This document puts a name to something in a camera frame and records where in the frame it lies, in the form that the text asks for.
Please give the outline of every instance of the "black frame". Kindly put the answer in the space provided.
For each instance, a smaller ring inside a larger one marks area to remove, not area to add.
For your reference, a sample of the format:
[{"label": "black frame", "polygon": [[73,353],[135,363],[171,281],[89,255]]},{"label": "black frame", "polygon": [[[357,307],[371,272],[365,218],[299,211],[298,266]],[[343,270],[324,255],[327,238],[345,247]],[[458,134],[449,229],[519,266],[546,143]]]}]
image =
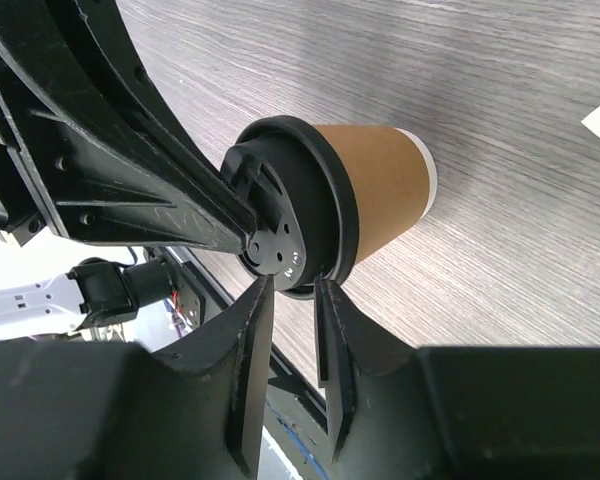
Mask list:
[{"label": "black frame", "polygon": [[[204,306],[202,323],[233,304],[233,297],[190,249],[161,247],[147,252],[149,257],[164,256],[180,265]],[[269,363],[264,426],[305,480],[336,478],[329,458],[325,399],[275,345]]]}]

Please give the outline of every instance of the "gray wooden surface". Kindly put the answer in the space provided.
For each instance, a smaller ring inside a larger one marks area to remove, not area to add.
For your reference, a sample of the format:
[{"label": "gray wooden surface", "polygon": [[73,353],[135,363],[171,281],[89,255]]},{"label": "gray wooden surface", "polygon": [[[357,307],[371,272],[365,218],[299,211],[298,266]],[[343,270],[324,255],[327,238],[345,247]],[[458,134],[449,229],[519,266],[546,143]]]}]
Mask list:
[{"label": "gray wooden surface", "polygon": [[[147,69],[219,165],[250,121],[425,140],[429,216],[346,288],[413,344],[600,344],[600,0],[119,0]],[[233,294],[237,262],[201,254]],[[276,342],[315,378],[312,304]]]}]

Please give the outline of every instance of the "brown paper cup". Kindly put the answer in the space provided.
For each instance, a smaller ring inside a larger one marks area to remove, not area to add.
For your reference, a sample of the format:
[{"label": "brown paper cup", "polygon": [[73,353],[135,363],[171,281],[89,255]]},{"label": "brown paper cup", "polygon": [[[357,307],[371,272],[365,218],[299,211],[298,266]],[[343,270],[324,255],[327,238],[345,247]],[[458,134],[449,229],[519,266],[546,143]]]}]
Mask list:
[{"label": "brown paper cup", "polygon": [[437,173],[414,134],[385,126],[316,125],[344,164],[358,207],[356,264],[413,227],[431,208]]}]

